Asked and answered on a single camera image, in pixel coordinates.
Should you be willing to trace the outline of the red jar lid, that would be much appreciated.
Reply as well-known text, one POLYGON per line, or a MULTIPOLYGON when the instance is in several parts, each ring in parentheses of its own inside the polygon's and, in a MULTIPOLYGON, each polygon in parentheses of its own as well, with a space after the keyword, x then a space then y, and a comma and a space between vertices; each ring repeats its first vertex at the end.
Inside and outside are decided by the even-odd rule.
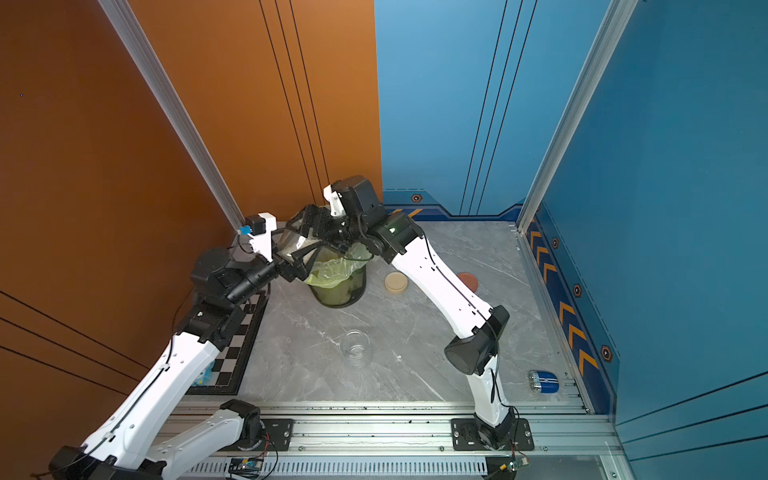
POLYGON ((479 289, 479 281, 477 277, 469 272, 460 272, 457 274, 457 277, 462 281, 462 283, 473 293, 477 292, 479 289))

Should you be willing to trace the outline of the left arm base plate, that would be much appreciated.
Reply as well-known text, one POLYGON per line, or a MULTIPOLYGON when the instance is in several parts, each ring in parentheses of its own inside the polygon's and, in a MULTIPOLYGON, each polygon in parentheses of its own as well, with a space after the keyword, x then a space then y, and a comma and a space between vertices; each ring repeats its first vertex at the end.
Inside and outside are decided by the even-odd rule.
POLYGON ((278 452, 287 451, 293 429, 294 420, 290 418, 249 420, 244 424, 241 437, 231 448, 243 452, 261 452, 269 448, 276 448, 278 452))

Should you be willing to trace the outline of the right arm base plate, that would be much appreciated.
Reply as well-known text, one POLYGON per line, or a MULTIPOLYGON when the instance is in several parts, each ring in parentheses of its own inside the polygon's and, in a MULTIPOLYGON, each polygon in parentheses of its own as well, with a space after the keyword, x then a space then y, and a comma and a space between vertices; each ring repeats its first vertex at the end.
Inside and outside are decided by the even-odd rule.
POLYGON ((522 451, 532 452, 535 442, 527 419, 513 420, 508 432, 501 437, 502 443, 492 446, 483 440, 475 419, 454 418, 450 420, 453 449, 455 451, 522 451))

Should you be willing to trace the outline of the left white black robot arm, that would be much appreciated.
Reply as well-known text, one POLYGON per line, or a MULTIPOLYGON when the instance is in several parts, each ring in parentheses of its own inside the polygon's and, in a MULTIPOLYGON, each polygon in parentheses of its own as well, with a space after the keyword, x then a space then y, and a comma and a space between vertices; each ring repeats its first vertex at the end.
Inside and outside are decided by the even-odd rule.
POLYGON ((251 297, 278 277, 305 279, 312 249, 234 260, 224 248, 202 254, 191 274, 195 302, 155 365, 117 410, 79 447, 49 463, 54 479, 177 479, 225 447, 270 447, 259 407, 228 400, 206 420, 159 446, 156 435, 205 367, 227 347, 251 297))

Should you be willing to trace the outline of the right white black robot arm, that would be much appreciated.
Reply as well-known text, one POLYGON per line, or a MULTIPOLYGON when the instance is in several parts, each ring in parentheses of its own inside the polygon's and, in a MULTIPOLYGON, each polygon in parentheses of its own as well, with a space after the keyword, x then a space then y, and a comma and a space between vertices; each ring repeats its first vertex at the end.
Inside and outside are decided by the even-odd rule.
POLYGON ((403 273, 437 306, 455 334, 444 353, 467 378, 480 441, 492 450, 512 446, 519 416, 498 372, 509 312, 473 293, 411 217, 386 210, 366 178, 337 181, 325 188, 324 197, 326 205, 307 205, 287 222, 275 253, 294 268, 294 277, 306 279, 321 250, 345 254, 361 244, 403 273))

